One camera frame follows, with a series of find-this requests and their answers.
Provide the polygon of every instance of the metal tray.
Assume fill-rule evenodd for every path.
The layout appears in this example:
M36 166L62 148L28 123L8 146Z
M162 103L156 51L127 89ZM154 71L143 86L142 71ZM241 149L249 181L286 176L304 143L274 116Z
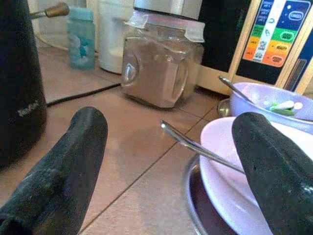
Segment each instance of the metal tray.
M189 214L198 234L236 234L220 217L205 191L200 174L198 154L191 160L186 171L185 195Z

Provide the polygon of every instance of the stacked plates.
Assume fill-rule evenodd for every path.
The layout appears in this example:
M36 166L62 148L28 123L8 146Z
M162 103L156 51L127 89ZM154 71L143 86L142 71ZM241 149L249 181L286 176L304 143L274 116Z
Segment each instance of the stacked plates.
M240 166L232 139L234 117L220 118L207 124L201 133L201 144L208 150ZM313 135L277 123L272 125L293 140L313 159ZM248 185L245 175L200 157L201 177L205 190L225 222L240 235L271 235L266 220Z

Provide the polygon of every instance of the metal spoon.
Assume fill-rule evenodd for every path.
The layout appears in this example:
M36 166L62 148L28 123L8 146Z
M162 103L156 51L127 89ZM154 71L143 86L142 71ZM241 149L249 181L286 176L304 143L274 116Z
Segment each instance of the metal spoon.
M188 137L186 137L183 133L181 133L179 130L175 129L173 126L168 124L166 121L161 120L161 127L168 133L170 136L172 136L177 142L179 142L182 146L185 146L200 155L207 157L210 160L214 160L218 163L221 163L225 166L228 166L240 173L245 173L244 170L242 170L240 167L234 165L233 163L228 162L227 160L221 158L219 155L211 152L210 150L204 148L197 142L192 141Z
M230 89L232 89L234 92L236 92L238 95L240 95L243 99L245 99L246 101L254 104L248 97L246 97L240 90L238 90L237 88L234 87L233 84L230 83L230 81L223 77L223 76L219 76L219 79L221 82L223 82L225 85L227 85Z

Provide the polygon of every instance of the white container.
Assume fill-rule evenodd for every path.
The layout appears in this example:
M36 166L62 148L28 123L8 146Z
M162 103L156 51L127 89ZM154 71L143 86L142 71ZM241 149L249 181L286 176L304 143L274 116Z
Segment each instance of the white container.
M127 22L133 15L134 0L99 0L99 64L122 73L124 37Z

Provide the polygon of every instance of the colorful label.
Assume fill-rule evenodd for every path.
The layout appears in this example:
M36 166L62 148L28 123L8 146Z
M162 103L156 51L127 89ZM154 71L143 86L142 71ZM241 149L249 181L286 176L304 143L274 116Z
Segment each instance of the colorful label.
M307 0L263 0L243 59L283 66L310 6Z

